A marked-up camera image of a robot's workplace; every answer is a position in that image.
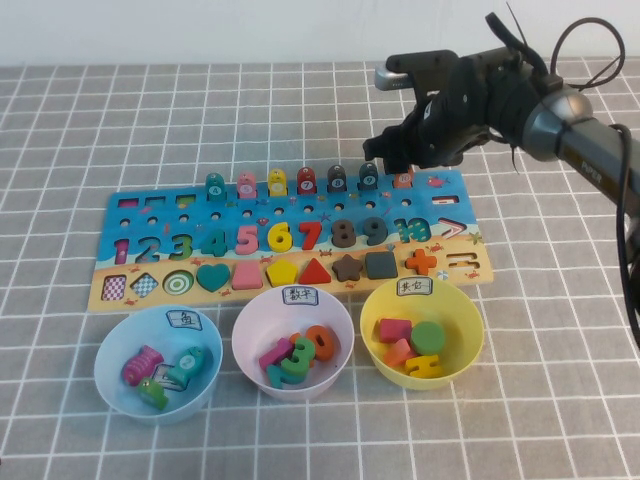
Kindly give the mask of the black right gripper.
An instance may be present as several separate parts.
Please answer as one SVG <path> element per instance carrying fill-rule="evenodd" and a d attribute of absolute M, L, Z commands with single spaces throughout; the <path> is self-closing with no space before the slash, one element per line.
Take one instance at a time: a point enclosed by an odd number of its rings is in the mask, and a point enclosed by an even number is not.
<path fill-rule="evenodd" d="M 416 107 L 401 125 L 363 143 L 364 158 L 383 159 L 386 173 L 457 165 L 487 136 L 489 77 L 515 59 L 512 52 L 418 52 L 402 56 Z"/>

